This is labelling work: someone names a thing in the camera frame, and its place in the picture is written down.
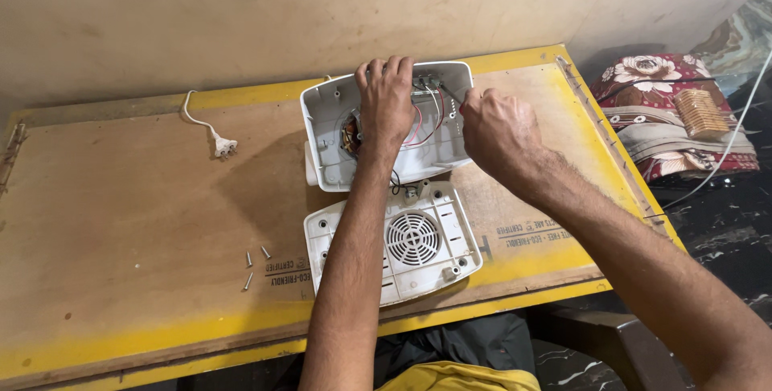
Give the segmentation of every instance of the folded blanket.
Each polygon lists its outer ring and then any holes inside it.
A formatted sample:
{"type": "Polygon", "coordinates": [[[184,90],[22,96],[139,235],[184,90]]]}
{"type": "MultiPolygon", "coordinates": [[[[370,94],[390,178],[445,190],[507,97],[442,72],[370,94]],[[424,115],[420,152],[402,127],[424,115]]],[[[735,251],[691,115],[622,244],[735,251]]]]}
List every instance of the folded blanket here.
{"type": "MultiPolygon", "coordinates": [[[[698,141],[686,134],[673,104],[673,98],[686,89],[708,91],[729,129],[734,130],[737,118],[696,55],[658,53],[620,58],[590,85],[646,182],[668,175],[706,177],[727,149],[731,133],[715,141],[698,141]]],[[[758,170],[754,146],[740,127],[716,175],[758,170]]]]}

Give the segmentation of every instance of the beige wall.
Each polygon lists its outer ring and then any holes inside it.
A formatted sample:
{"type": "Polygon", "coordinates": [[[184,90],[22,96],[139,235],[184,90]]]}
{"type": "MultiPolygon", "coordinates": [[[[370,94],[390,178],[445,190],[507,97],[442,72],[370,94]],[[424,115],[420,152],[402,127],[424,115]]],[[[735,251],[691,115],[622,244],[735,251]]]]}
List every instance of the beige wall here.
{"type": "Polygon", "coordinates": [[[0,0],[0,111],[565,42],[580,71],[688,51],[745,0],[0,0]]]}

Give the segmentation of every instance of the person's left hand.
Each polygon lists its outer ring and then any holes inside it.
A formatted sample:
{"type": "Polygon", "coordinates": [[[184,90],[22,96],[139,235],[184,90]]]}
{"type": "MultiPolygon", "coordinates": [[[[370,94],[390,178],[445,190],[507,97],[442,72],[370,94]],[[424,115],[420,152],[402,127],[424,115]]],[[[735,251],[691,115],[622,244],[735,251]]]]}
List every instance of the person's left hand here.
{"type": "Polygon", "coordinates": [[[388,62],[374,59],[357,68],[354,77],[362,97],[362,146],[392,151],[396,157],[415,119],[410,102],[414,62],[411,57],[393,56],[388,62]],[[364,73],[368,69],[370,82],[364,73]]]}

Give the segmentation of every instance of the wooden table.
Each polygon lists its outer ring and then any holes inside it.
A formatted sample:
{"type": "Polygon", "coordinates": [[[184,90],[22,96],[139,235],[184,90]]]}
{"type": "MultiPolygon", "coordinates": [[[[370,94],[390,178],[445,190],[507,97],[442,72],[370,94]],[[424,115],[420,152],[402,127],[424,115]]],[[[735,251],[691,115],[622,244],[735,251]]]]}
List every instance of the wooden table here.
{"type": "MultiPolygon", "coordinates": [[[[464,61],[476,86],[533,104],[550,148],[681,246],[562,45],[464,61]]],[[[227,161],[179,115],[183,94],[15,112],[0,167],[0,388],[119,389],[303,351],[302,221],[346,197],[305,183],[297,98],[318,82],[193,94],[195,117],[238,140],[227,161]]],[[[380,335],[611,289],[567,231],[473,163],[440,177],[484,265],[382,308],[380,335]]]]}

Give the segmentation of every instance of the yellow shirt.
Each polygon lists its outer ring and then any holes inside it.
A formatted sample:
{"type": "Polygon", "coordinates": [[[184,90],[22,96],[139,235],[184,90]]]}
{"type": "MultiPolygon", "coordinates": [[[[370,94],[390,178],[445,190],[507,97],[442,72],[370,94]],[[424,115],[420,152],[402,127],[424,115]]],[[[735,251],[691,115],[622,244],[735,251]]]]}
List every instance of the yellow shirt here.
{"type": "Polygon", "coordinates": [[[378,391],[540,391],[536,377],[524,370],[497,371],[450,361],[418,364],[386,382],[378,391]]]}

